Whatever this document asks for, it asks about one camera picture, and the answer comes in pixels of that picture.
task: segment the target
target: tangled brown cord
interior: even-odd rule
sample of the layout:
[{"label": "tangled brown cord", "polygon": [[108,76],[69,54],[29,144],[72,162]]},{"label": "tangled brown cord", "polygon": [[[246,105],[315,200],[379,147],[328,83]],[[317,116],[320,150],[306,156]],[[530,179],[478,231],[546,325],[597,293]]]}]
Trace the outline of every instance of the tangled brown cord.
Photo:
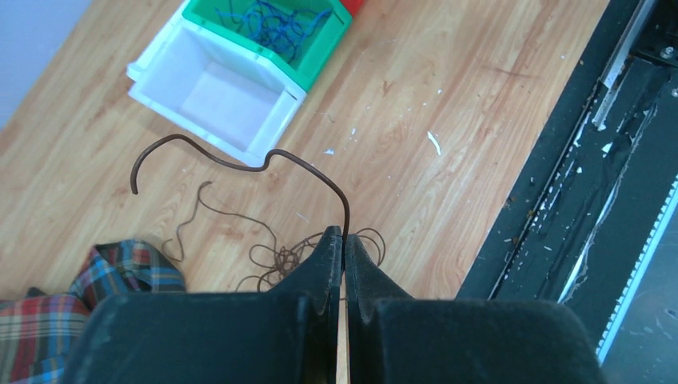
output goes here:
[{"label": "tangled brown cord", "polygon": [[208,152],[205,148],[201,147],[198,143],[193,141],[191,138],[183,134],[171,134],[165,136],[164,138],[161,138],[160,140],[157,140],[156,142],[148,146],[148,148],[143,150],[139,154],[139,157],[137,157],[137,161],[134,162],[134,165],[132,166],[132,172],[130,174],[130,187],[132,189],[132,194],[139,194],[139,189],[137,186],[137,175],[139,174],[139,169],[142,167],[142,163],[144,162],[144,160],[146,160],[148,155],[151,154],[154,150],[156,150],[163,144],[166,144],[167,142],[171,142],[173,140],[182,140],[183,142],[187,142],[195,150],[200,152],[203,156],[205,156],[209,160],[212,160],[213,162],[216,162],[217,164],[225,166],[226,168],[230,168],[232,170],[241,170],[243,172],[263,172],[264,170],[268,169],[271,163],[271,158],[273,156],[280,156],[286,158],[291,162],[297,164],[301,168],[304,168],[305,170],[310,172],[313,176],[319,178],[332,191],[334,191],[334,193],[337,194],[337,196],[341,200],[341,204],[344,206],[344,227],[341,229],[341,239],[343,240],[341,242],[341,254],[342,255],[345,254],[346,241],[349,239],[349,224],[351,222],[351,208],[349,206],[349,200],[347,199],[346,194],[344,194],[344,192],[341,190],[341,188],[339,188],[339,186],[337,186],[337,184],[335,184],[330,178],[325,176],[325,174],[317,170],[314,166],[308,164],[303,159],[295,156],[294,154],[291,154],[286,150],[279,150],[278,148],[270,150],[269,153],[266,154],[266,156],[264,157],[264,165],[262,166],[241,166],[240,164],[233,164],[232,162],[227,162],[226,160],[214,156],[213,154]]},{"label": "tangled brown cord", "polygon": [[[172,258],[173,260],[177,262],[182,262],[185,259],[185,251],[184,251],[184,243],[181,240],[181,230],[183,227],[189,225],[191,222],[193,222],[197,216],[197,209],[199,206],[204,206],[206,209],[216,213],[216,214],[222,214],[225,216],[234,216],[236,218],[243,218],[245,220],[248,220],[250,222],[254,222],[260,226],[263,226],[271,235],[271,238],[273,239],[273,245],[272,246],[267,246],[265,244],[255,244],[252,247],[249,248],[249,260],[256,266],[260,266],[261,268],[264,268],[267,270],[261,275],[256,275],[252,274],[250,276],[244,277],[236,286],[235,291],[238,291],[240,289],[240,286],[242,285],[243,282],[250,280],[250,279],[257,279],[257,291],[262,292],[262,283],[268,284],[269,288],[274,287],[276,284],[278,284],[283,278],[286,278],[289,276],[292,271],[297,268],[301,262],[304,259],[304,252],[306,251],[307,248],[314,249],[317,245],[317,240],[320,238],[320,236],[323,235],[323,232],[318,232],[316,234],[312,234],[308,236],[307,238],[304,238],[291,248],[287,249],[284,246],[281,246],[280,249],[277,248],[277,236],[271,229],[271,227],[266,224],[265,222],[262,222],[260,220],[257,220],[256,218],[251,218],[249,216],[245,216],[244,214],[237,214],[234,212],[225,212],[223,210],[218,210],[217,208],[214,208],[212,206],[209,206],[203,199],[202,199],[202,191],[209,185],[211,185],[212,182],[203,182],[200,187],[197,189],[197,197],[195,199],[195,205],[193,206],[193,213],[191,214],[190,218],[186,220],[185,222],[182,222],[177,226],[176,229],[176,236],[177,236],[177,242],[179,243],[179,250],[181,252],[181,256],[179,258]],[[370,236],[367,236],[366,232],[372,232],[379,238],[379,242],[377,240],[371,238]],[[356,232],[356,235],[364,240],[370,241],[374,246],[377,248],[377,266],[380,266],[382,262],[384,261],[384,257],[386,256],[386,241],[384,240],[384,237],[381,236],[381,234],[373,229],[373,228],[364,228],[362,230],[359,230]],[[162,253],[167,255],[168,252],[166,252],[166,245],[167,243],[171,242],[172,239],[165,240],[162,243]],[[254,259],[253,252],[257,248],[262,248],[267,252],[270,252],[273,257],[273,262],[271,265],[266,265],[264,263],[258,262]]]}]

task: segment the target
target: blue wire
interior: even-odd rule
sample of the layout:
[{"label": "blue wire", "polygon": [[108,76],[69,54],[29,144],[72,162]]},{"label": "blue wire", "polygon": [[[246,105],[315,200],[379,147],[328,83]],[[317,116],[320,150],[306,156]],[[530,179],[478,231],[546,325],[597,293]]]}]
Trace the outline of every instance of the blue wire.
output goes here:
[{"label": "blue wire", "polygon": [[[293,62],[300,55],[306,39],[313,36],[332,13],[331,9],[322,12],[302,9],[287,14],[265,0],[255,0],[243,14],[233,12],[233,0],[229,0],[229,12],[221,12],[216,7],[214,10],[224,27],[229,28],[224,20],[229,17],[237,26],[236,33],[281,55],[287,62]],[[313,19],[299,21],[305,15]]]}]

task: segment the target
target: wooden table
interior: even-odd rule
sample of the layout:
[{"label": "wooden table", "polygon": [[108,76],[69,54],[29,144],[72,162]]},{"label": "wooden table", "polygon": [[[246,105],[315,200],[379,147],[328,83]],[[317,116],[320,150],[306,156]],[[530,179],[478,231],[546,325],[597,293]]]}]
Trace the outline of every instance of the wooden table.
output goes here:
[{"label": "wooden table", "polygon": [[[207,180],[207,202],[266,221],[282,245],[342,223],[337,197],[301,168],[238,173],[182,143],[153,153],[130,193],[139,152],[181,130],[127,96],[126,64],[179,2],[94,0],[0,134],[0,298],[65,290],[95,243],[175,238]],[[368,0],[279,146],[347,193],[353,231],[384,235],[393,280],[453,298],[605,6]],[[271,242],[204,209],[182,238],[191,291],[261,273],[247,251]]]}]

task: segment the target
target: plaid cloth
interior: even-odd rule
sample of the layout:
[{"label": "plaid cloth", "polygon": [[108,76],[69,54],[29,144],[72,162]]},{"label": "plaid cloth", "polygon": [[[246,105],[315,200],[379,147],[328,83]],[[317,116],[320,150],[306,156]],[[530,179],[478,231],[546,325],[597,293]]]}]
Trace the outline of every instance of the plaid cloth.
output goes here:
[{"label": "plaid cloth", "polygon": [[90,312],[113,294],[185,292],[183,275],[139,240],[94,246],[68,293],[0,302],[0,383],[57,382]]}]

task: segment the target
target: white debris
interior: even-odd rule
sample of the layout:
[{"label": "white debris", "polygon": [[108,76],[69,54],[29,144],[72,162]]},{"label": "white debris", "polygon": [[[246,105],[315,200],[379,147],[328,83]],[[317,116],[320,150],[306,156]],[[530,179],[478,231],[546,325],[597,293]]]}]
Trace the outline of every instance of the white debris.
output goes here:
[{"label": "white debris", "polygon": [[429,140],[433,143],[434,146],[436,146],[436,152],[438,153],[438,156],[440,156],[441,155],[441,145],[438,144],[438,141],[433,136],[433,134],[431,134],[431,131],[427,132],[427,134],[429,135]]},{"label": "white debris", "polygon": [[574,167],[574,162],[570,162],[570,165],[568,166],[568,170],[565,171],[565,176],[563,178],[568,178],[568,176],[570,175],[570,171],[572,170],[573,167]]},{"label": "white debris", "polygon": [[572,142],[572,144],[573,144],[575,147],[577,147],[577,148],[580,147],[579,139],[581,138],[581,132],[582,132],[582,131],[583,131],[583,126],[576,132],[576,137],[574,138],[574,142]]},{"label": "white debris", "polygon": [[600,150],[603,151],[603,157],[607,157],[608,153],[610,153],[610,149],[612,149],[612,142],[609,142],[600,148]]},{"label": "white debris", "polygon": [[305,218],[304,216],[302,216],[299,212],[297,212],[297,216],[299,216],[299,218],[301,218],[301,220],[307,222],[308,224],[311,223],[307,218]]}]

